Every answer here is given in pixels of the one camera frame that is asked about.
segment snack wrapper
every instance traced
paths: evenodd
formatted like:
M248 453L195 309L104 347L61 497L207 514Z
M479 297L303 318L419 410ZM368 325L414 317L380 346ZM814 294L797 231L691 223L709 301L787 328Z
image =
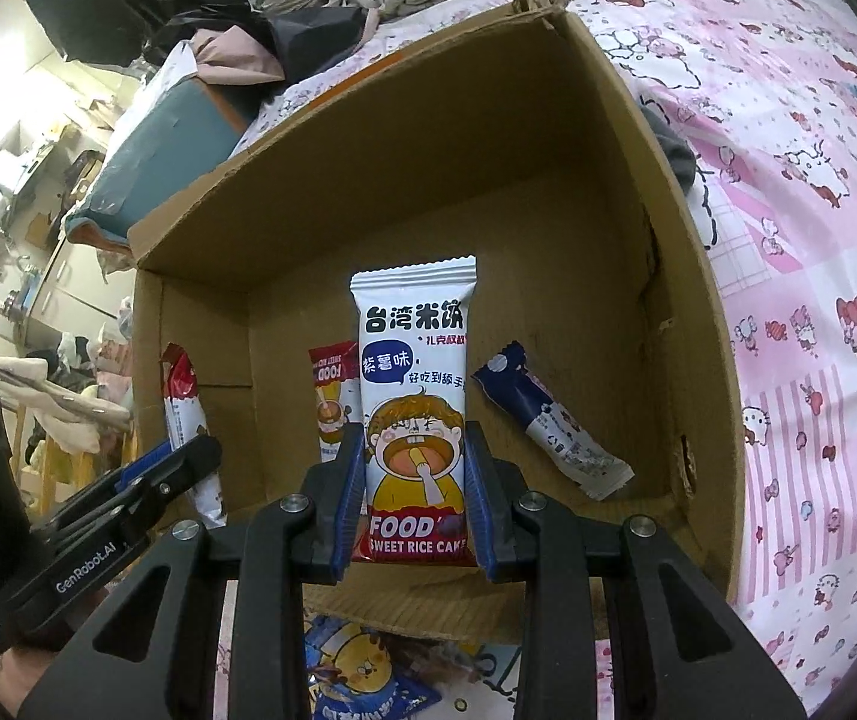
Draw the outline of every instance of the snack wrapper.
M196 436L209 432L209 423L205 420L202 401L198 396L195 369L185 349L176 343L169 343L161 355L161 366L166 377L163 399L166 404L168 442L172 449L180 449ZM222 481L217 471L188 490L188 497L206 528L211 530L225 525Z
M465 531L465 332L475 258L356 274L375 562L458 562Z
M509 343L471 376L589 498L603 500L635 475L625 461L606 452L528 370L525 347L518 341Z
M315 416L321 461L338 455L348 422L362 421L362 394L358 383L358 341L310 349L315 376Z
M313 720L402 720L440 699L392 663L376 631L337 617L305 618L305 665Z
M132 346L120 333L113 333L108 323L102 325L96 340L89 341L86 352L95 370L118 376L132 375Z

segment red snack package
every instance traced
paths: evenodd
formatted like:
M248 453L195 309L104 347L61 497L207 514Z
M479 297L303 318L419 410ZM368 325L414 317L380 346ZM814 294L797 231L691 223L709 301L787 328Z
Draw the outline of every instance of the red snack package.
M209 432L209 423L198 396L198 378L185 349L177 343L169 343L161 355L161 369L168 442L172 449L179 449L196 436ZM211 530L225 525L222 481L217 471L188 490L188 497L206 528Z
M345 424L362 421L362 394L358 386L358 341L310 349L315 376L315 416L321 461L338 455Z

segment metal screw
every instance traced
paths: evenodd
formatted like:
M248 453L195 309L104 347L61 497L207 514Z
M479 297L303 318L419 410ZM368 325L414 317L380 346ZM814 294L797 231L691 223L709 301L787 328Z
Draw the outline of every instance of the metal screw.
M172 526L172 536L175 536L179 541L191 541L192 538L198 536L201 529L201 525L194 519L182 519L181 522L176 522Z
M521 498L518 498L518 506L521 506L526 512L540 512L547 505L548 499L545 495L537 493L535 490L528 490Z
M641 536L641 538L649 538L649 536L655 536L655 531L657 531L657 525L655 525L655 520L651 517L646 517L644 514L636 514L628 521L629 530L632 531L636 536Z
M288 514L297 514L298 512L305 512L309 503L311 501L308 500L307 495L292 493L281 499L281 509L283 512L288 512Z

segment pink bedsheet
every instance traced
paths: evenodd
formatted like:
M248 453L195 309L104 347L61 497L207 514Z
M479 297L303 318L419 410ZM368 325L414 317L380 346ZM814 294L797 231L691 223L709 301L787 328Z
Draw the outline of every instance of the pink bedsheet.
M268 106L240 148L385 53L506 1L453 0L382 25ZM700 155L688 200L744 407L737 610L810 712L857 656L857 19L839 0L570 9ZM601 665L598 677L611 716ZM423 716L463 715L445 703Z

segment yellow cartoon character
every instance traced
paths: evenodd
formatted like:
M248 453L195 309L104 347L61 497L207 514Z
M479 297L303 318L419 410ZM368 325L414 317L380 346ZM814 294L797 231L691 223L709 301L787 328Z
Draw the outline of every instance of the yellow cartoon character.
M321 645L321 652L336 671L335 682L352 693L378 693L392 678L391 659L378 637L355 623L339 629Z
M372 507L382 512L432 507L461 514L465 500L451 470L462 456L464 434L465 418L424 389L382 403L367 434L374 461L386 472Z

